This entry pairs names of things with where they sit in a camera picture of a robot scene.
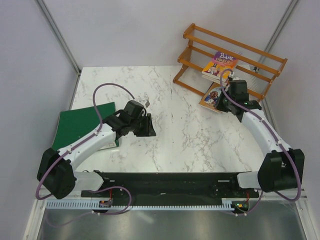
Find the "purple orange Roald Dahl book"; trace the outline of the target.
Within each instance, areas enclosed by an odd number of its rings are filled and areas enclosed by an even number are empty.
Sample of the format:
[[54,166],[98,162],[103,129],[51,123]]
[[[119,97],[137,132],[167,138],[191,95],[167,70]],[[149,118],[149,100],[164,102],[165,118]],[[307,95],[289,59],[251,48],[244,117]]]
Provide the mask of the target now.
[[234,69],[238,59],[221,51],[217,51],[211,61],[204,67],[202,74],[207,73],[221,77],[225,69]]

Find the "red Treehouse book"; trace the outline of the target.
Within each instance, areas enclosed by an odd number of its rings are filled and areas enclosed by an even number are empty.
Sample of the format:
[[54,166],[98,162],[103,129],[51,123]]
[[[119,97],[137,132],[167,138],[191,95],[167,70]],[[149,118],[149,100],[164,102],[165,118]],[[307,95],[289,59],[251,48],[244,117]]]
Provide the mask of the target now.
[[[207,73],[202,73],[202,77],[206,78],[212,82],[218,83],[220,84],[220,77],[219,76],[215,76],[212,74],[207,74]],[[225,86],[228,83],[228,81],[226,79],[222,79],[222,84]]]

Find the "green lever arch file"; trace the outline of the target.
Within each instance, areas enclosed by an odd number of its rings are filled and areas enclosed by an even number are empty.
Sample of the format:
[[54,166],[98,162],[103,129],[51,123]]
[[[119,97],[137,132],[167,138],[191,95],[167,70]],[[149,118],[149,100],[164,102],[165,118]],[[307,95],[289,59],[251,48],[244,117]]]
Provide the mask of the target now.
[[52,144],[54,150],[70,145],[87,135],[100,124],[94,107],[62,111]]

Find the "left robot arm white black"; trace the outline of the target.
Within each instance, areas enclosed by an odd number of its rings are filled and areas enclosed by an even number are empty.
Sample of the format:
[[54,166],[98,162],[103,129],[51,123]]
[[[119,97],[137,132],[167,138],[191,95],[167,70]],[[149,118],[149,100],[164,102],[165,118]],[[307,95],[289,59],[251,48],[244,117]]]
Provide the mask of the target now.
[[130,100],[124,109],[101,118],[100,123],[79,140],[59,150],[47,149],[37,173],[39,186],[44,186],[56,199],[72,191],[90,191],[99,197],[106,196],[110,185],[97,172],[77,172],[86,159],[102,147],[132,132],[136,137],[154,137],[152,115],[144,105]]

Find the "tan illustrated book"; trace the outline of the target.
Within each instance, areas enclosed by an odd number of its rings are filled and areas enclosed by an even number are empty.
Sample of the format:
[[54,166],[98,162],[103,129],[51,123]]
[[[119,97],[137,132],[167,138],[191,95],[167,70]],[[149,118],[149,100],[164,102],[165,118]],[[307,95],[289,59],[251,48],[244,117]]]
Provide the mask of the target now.
[[214,112],[220,113],[220,111],[215,108],[215,104],[217,103],[221,93],[221,86],[218,83],[213,82],[207,92],[201,98],[199,105]]

